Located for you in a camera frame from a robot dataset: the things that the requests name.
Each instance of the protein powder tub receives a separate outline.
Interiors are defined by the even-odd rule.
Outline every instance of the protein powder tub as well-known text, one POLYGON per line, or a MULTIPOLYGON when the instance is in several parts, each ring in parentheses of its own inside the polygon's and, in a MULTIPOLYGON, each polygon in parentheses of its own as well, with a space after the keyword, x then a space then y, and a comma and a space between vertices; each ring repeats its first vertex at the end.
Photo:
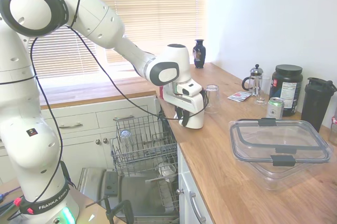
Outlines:
POLYGON ((277 65, 273 73, 269 99, 280 97, 284 101, 283 116, 295 114, 302 85, 302 67, 277 65))

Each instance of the black vase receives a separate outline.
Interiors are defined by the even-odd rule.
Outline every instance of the black vase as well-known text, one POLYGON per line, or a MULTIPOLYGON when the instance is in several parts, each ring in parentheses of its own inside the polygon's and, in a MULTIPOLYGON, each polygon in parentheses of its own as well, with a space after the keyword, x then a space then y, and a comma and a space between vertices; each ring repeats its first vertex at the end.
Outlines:
POLYGON ((204 68, 205 57, 206 57, 206 48, 202 45, 204 40, 198 39, 195 40, 196 45, 193 48, 193 57, 195 68, 204 68))

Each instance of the food storage container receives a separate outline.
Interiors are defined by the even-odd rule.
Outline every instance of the food storage container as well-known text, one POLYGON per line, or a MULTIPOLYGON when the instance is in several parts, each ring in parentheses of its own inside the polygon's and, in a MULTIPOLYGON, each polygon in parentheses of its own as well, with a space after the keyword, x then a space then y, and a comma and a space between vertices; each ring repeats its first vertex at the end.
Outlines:
POLYGON ((306 121, 274 118, 230 122, 235 159, 268 190, 282 190, 335 161, 333 150, 306 121))

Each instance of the black cable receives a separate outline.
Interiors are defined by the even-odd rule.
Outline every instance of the black cable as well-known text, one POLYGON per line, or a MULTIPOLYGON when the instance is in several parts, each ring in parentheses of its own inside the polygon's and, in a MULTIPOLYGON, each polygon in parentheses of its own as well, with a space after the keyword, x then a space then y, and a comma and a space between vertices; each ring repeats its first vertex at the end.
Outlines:
POLYGON ((71 186, 73 186, 77 190, 77 188, 76 188, 76 186, 75 186, 75 184, 73 182, 71 182, 71 181, 68 180, 68 184, 71 185, 71 186))
MULTIPOLYGON (((52 183, 52 180, 53 180, 53 178, 55 177, 55 175, 56 175, 56 173, 57 173, 57 170, 58 170, 58 168, 59 168, 59 166, 60 166, 61 157, 62 157, 62 152, 63 152, 63 140, 62 140, 62 135, 61 135, 60 129, 58 128, 58 124, 57 124, 56 118, 55 118, 55 116, 54 116, 54 114, 53 114, 53 112, 52 112, 52 109, 51 109, 50 105, 49 105, 47 96, 46 96, 46 94, 44 93, 43 88, 42 88, 42 86, 41 86, 41 84, 40 84, 40 81, 39 81, 39 79, 38 79, 38 76, 37 76, 37 74, 36 74, 36 69, 35 69, 35 66, 34 66, 34 61, 33 61, 33 47, 34 47, 34 44, 35 44, 35 42, 37 41, 37 39, 38 39, 38 37, 36 37, 36 38, 33 40, 32 45, 31 45, 30 56, 31 56, 31 61, 32 61, 32 67, 33 67, 34 75, 36 76, 36 82, 37 82, 38 86, 40 87, 41 93, 42 93, 42 95, 43 95, 43 97, 44 97, 44 99, 45 99, 45 101, 46 101, 48 110, 49 110, 49 112, 51 113, 52 118, 53 118, 53 120, 54 120, 54 123, 55 123, 55 125, 56 125, 56 129, 57 129, 57 132, 58 132, 58 136, 60 137, 60 142, 61 142, 61 151, 60 151, 60 156, 59 156, 59 158, 58 158, 57 166, 56 166, 56 168, 55 168, 55 170, 54 170, 54 173, 53 173, 53 175, 51 176, 51 178, 50 178, 50 180, 49 180, 47 186, 44 188, 44 190, 41 192, 41 194, 40 194, 40 195, 39 195, 33 202, 31 202, 31 203, 27 206, 28 208, 29 208, 29 206, 31 206, 31 205, 33 205, 34 203, 36 203, 36 202, 42 197, 42 195, 43 195, 43 194, 46 192, 46 190, 48 189, 49 185, 52 183)), ((20 212, 20 213, 17 214, 16 216, 11 215, 7 220, 10 221, 10 220, 12 220, 12 219, 14 219, 14 218, 20 216, 21 214, 22 214, 22 213, 20 212)))
POLYGON ((74 23, 76 22, 76 19, 77 19, 77 13, 78 13, 78 8, 80 7, 80 2, 81 0, 78 0, 77 1, 77 6, 76 6, 76 10, 75 10, 75 15, 74 15, 74 19, 70 25, 70 27, 73 27, 74 23))
MULTIPOLYGON (((179 118, 166 118, 166 117, 162 117, 162 116, 160 116, 160 115, 156 115, 156 114, 154 114, 154 113, 151 113, 151 112, 149 112, 149 111, 147 111, 147 110, 145 110, 144 108, 142 108, 142 107, 140 107, 140 106, 138 106, 137 104, 135 104, 133 101, 131 101, 129 98, 127 98, 126 96, 125 96, 125 94, 124 93, 122 93, 122 91, 116 86, 116 84, 114 83, 114 81, 111 79, 111 77, 110 77, 110 75, 106 72, 106 70, 103 68, 103 66, 99 63, 99 61, 97 60, 97 58, 96 58, 96 56, 93 54, 93 52, 90 50, 90 48, 87 46, 87 44, 85 43, 85 41, 83 40, 83 38, 79 35, 79 33, 76 31, 76 30, 74 30, 72 27, 70 27, 70 26, 67 26, 69 29, 71 29, 78 37, 79 37, 79 39, 82 41, 82 43, 84 44, 84 46, 87 48, 87 50, 90 52, 90 54, 93 56, 93 58, 95 59, 95 61, 96 61, 96 63, 99 65, 99 67, 101 68, 101 70, 105 73, 105 75, 109 78, 109 80, 110 80, 110 82, 113 84, 113 86, 117 89, 117 91, 128 101, 128 102, 130 102, 132 105, 134 105, 135 107, 137 107, 137 108, 139 108, 140 110, 142 110, 142 111, 144 111, 144 112, 146 112, 146 113, 148 113, 148 114, 150 114, 150 115, 153 115, 153 116, 155 116, 155 117, 157 117, 157 118, 163 118, 163 119, 166 119, 166 120, 181 120, 181 118, 179 119, 179 118)), ((195 114, 193 114, 193 115, 191 115, 190 116, 190 118, 191 117, 193 117, 193 116, 196 116, 197 114, 199 114, 199 113, 201 113, 203 110, 205 110, 205 108, 206 108, 206 106, 208 105, 208 103, 209 103, 209 100, 208 100, 208 97, 206 96, 206 100, 207 100, 207 102, 206 102, 206 104, 204 105, 204 107, 203 107, 203 109, 201 109, 199 112, 197 112, 197 113, 195 113, 195 114)))
POLYGON ((16 217, 18 217, 18 216, 20 216, 20 215, 22 214, 21 212, 19 212, 17 215, 15 215, 17 212, 18 212, 18 211, 16 211, 16 212, 13 213, 11 216, 9 216, 9 217, 7 218, 7 220, 8 220, 8 221, 13 220, 13 219, 15 219, 16 217))
POLYGON ((33 77, 30 77, 30 78, 20 79, 20 80, 16 80, 16 81, 3 82, 3 83, 0 83, 0 85, 15 84, 15 83, 19 83, 19 82, 30 80, 30 79, 35 78, 35 77, 36 77, 36 75, 34 75, 33 77))

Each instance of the dishwasher rack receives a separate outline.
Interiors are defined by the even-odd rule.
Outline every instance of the dishwasher rack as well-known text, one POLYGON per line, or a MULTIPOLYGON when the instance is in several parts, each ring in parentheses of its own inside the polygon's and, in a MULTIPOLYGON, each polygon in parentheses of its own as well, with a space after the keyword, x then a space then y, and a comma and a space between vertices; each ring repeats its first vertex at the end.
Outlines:
POLYGON ((111 156, 118 175, 133 177, 154 172, 156 178, 146 182, 157 183, 162 205, 179 212, 179 196, 175 192, 178 189, 177 143, 167 120, 149 115, 118 121, 116 126, 111 156), (121 137, 124 131, 131 135, 121 137))

